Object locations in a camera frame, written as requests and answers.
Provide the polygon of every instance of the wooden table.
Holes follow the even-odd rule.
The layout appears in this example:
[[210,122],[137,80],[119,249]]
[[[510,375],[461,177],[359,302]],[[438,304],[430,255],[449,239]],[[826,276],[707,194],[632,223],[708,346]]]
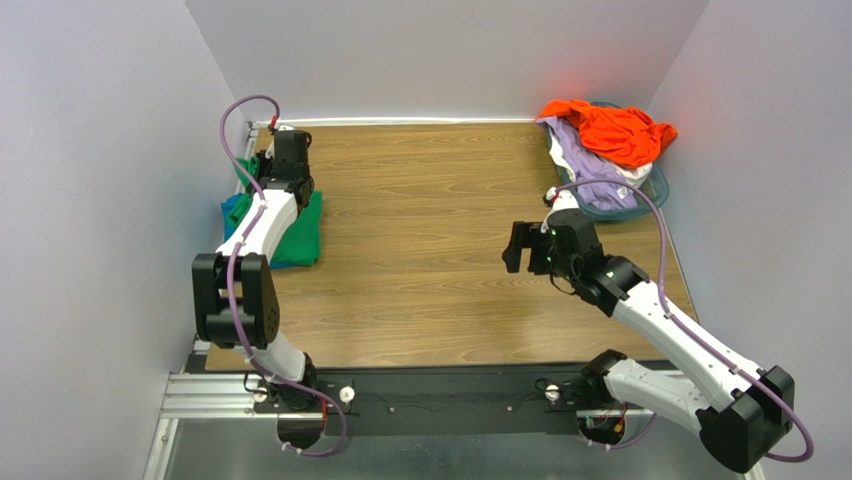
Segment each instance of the wooden table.
[[[539,127],[307,130],[325,195],[322,256],[273,278],[281,331],[318,366],[585,361],[607,348],[661,358],[637,333],[526,273],[526,258],[522,273],[506,273],[512,222],[541,221],[541,195],[558,184]],[[259,149],[269,142],[261,132]],[[656,275],[652,218],[598,225],[598,235],[606,252]],[[668,262],[667,293],[692,314],[673,255]],[[245,363],[214,347],[207,366]]]

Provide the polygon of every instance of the folded clothes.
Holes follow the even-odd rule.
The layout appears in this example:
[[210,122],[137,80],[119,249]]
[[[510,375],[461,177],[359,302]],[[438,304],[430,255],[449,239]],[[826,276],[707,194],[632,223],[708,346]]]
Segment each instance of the folded clothes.
[[[251,207],[251,196],[239,193],[222,203],[225,220],[225,240],[236,231],[237,226]],[[310,204],[302,210],[299,218],[284,232],[278,247],[272,254],[270,268],[287,268],[295,265],[309,267],[320,256],[320,218],[322,217],[322,192],[311,195]]]
[[624,168],[647,165],[677,137],[667,123],[654,123],[635,107],[597,107],[583,100],[553,100],[538,115],[561,117],[580,134],[587,149]]
[[[571,181],[608,178],[639,187],[651,173],[650,164],[628,170],[590,152],[580,143],[577,130],[563,118],[546,117],[537,122],[544,125],[551,136],[553,162],[568,172]],[[612,183],[581,185],[577,187],[577,195],[598,210],[627,210],[638,206],[627,188]]]

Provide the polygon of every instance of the wall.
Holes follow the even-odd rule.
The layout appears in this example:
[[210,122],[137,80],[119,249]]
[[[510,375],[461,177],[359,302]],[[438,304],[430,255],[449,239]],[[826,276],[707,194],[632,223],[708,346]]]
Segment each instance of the wall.
[[2,10],[0,478],[141,478],[233,96],[179,0]]
[[273,95],[289,119],[647,107],[707,3],[187,0],[234,95]]
[[817,454],[773,480],[849,475],[850,24],[843,0],[713,0],[650,107],[680,130],[665,212],[702,322],[796,378]]

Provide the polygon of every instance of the purple cloth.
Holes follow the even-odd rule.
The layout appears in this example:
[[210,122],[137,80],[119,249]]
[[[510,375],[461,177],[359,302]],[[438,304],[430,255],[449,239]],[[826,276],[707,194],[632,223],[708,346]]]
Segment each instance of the purple cloth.
[[[545,117],[536,121],[539,125],[547,125],[556,136],[562,147],[562,158],[574,170],[577,180],[593,178],[609,178],[612,180],[626,179],[619,173],[612,162],[590,152],[580,142],[580,134],[567,120],[559,117]],[[621,187],[610,183],[593,183],[577,187],[577,194],[583,202],[598,210],[627,210],[636,208],[636,199],[627,193],[624,198],[618,194]]]

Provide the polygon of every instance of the blue plastic basket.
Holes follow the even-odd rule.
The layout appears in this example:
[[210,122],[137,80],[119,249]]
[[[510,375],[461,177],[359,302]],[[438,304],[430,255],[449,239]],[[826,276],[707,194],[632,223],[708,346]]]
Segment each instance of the blue plastic basket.
[[[618,105],[609,102],[591,103],[598,107],[621,108]],[[544,137],[547,141],[547,148],[550,149],[550,135],[545,135]],[[559,179],[563,184],[571,182],[571,176],[565,168],[557,166],[556,172],[559,174]],[[666,200],[669,199],[669,182],[666,180],[666,176],[663,175],[663,171],[658,165],[654,164],[651,167],[651,173],[648,174],[648,178],[645,179],[645,182],[642,183],[639,190],[642,190],[642,193],[647,195],[657,207],[662,207],[663,204],[666,203]],[[636,208],[628,208],[625,210],[599,210],[588,203],[585,203],[577,194],[576,188],[572,188],[571,193],[574,194],[574,197],[577,199],[577,203],[580,206],[580,210],[582,210],[583,213],[601,222],[623,222],[639,218],[651,212],[648,205],[646,205],[645,202],[635,194],[633,196],[636,198],[636,204],[638,205]]]

